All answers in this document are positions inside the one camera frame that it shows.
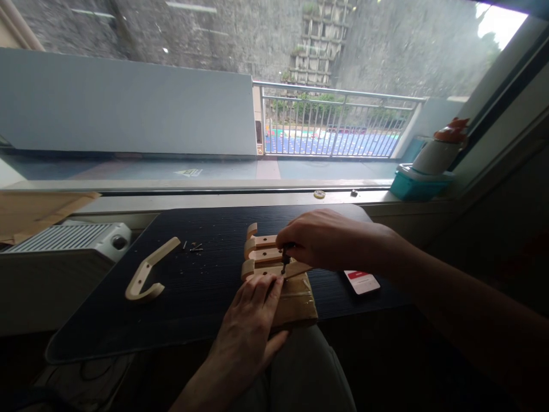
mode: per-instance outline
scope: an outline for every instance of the smartphone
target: smartphone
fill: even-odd
[[[344,271],[344,273],[357,295],[372,292],[381,287],[372,274],[357,271]]]

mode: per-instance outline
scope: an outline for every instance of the glass pane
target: glass pane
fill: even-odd
[[[469,0],[13,2],[44,49],[65,60],[19,71],[49,118],[14,109],[0,122],[1,159],[28,180],[68,188],[388,185],[459,112],[527,17]],[[193,82],[202,89],[184,95]]]

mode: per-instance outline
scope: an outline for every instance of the metal railing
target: metal railing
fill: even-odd
[[[264,155],[389,158],[425,101],[259,81],[253,85],[260,88]]]

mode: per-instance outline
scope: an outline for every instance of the brown cardboard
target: brown cardboard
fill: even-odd
[[[0,243],[15,245],[59,223],[99,193],[0,192]]]
[[[273,329],[311,326],[318,318],[307,273],[286,279],[274,314]]]

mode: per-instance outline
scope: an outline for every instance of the dark desk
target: dark desk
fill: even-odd
[[[326,205],[355,220],[370,221],[355,205]],[[274,235],[294,217],[317,206],[266,206],[174,209],[160,214],[105,276],[68,322],[53,336],[50,363],[137,352],[216,336],[223,315],[241,285],[246,229],[258,223],[258,235]],[[202,253],[177,247],[156,266],[143,290],[155,282],[162,294],[145,304],[130,302],[124,292],[141,261],[177,236],[202,243]],[[343,274],[309,271],[319,320],[409,303],[377,276],[381,290],[357,296]]]

